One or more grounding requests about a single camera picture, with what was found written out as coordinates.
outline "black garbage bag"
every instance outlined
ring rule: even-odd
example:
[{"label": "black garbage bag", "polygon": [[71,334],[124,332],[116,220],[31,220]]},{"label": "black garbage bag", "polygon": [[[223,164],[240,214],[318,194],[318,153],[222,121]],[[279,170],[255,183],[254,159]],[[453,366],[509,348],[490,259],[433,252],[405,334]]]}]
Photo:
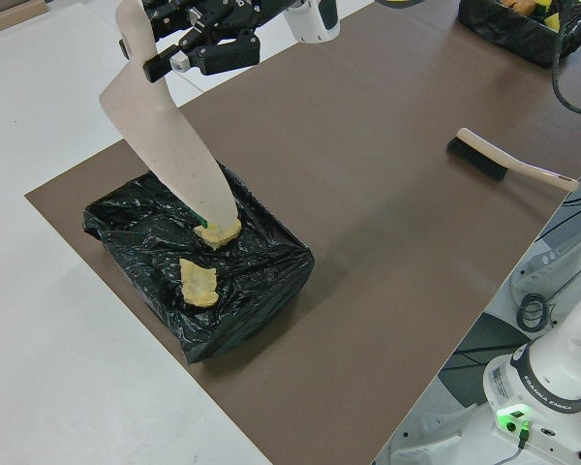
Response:
[{"label": "black garbage bag", "polygon": [[[562,0],[553,0],[548,14],[562,10]],[[553,63],[557,32],[543,23],[545,17],[519,15],[497,0],[461,0],[458,20],[492,44],[513,51],[526,60],[548,68]],[[561,56],[581,47],[581,2],[575,1],[566,25]]]},{"label": "black garbage bag", "polygon": [[[101,240],[142,298],[178,338],[188,363],[220,355],[281,311],[314,267],[310,249],[222,167],[241,234],[213,251],[193,232],[199,217],[148,173],[88,205],[84,230]],[[202,309],[181,292],[179,258],[216,268],[219,299]]]}]

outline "brush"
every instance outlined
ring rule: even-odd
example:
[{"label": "brush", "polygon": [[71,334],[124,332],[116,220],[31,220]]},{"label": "brush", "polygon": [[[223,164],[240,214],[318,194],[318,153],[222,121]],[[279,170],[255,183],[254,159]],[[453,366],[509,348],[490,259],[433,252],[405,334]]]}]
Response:
[{"label": "brush", "polygon": [[523,163],[467,128],[458,130],[447,150],[497,181],[503,180],[508,170],[513,170],[568,192],[579,188],[576,179]]}]

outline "black plastic bag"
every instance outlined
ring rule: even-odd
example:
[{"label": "black plastic bag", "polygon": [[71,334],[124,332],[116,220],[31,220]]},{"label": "black plastic bag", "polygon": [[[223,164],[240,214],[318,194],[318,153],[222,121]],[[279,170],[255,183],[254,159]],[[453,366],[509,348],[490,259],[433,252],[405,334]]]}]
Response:
[{"label": "black plastic bag", "polygon": [[[562,0],[553,0],[548,15],[562,10]],[[526,60],[548,68],[553,63],[557,32],[546,27],[542,17],[519,15],[497,0],[461,0],[458,20],[477,35]],[[581,3],[574,2],[566,25],[561,56],[581,47]]]},{"label": "black plastic bag", "polygon": [[[199,217],[153,173],[128,182],[84,211],[84,230],[101,240],[146,303],[179,339],[188,363],[245,341],[305,284],[314,257],[222,167],[235,196],[241,234],[213,251],[192,231]],[[179,258],[217,269],[218,302],[185,303]]]}]

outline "black bristles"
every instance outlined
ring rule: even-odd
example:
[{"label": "black bristles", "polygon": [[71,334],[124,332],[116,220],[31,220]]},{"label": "black bristles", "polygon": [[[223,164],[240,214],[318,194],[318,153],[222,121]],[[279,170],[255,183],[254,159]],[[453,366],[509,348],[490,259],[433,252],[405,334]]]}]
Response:
[{"label": "black bristles", "polygon": [[495,163],[487,156],[482,155],[482,153],[468,146],[462,140],[458,138],[452,139],[447,144],[447,151],[452,155],[465,160],[467,163],[473,165],[478,170],[482,171],[484,174],[495,179],[496,181],[504,180],[505,174],[507,173],[507,168],[503,167],[499,163]]}]

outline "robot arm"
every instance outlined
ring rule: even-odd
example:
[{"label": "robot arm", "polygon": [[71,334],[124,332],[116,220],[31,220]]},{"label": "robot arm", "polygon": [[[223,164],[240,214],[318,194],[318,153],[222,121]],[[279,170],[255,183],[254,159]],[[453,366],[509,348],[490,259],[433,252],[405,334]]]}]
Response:
[{"label": "robot arm", "polygon": [[198,67],[204,75],[214,75],[257,65],[260,40],[255,30],[280,13],[299,42],[325,42],[340,32],[335,0],[143,0],[143,6],[156,42],[188,31],[177,45],[144,63],[151,82],[171,70]]}]

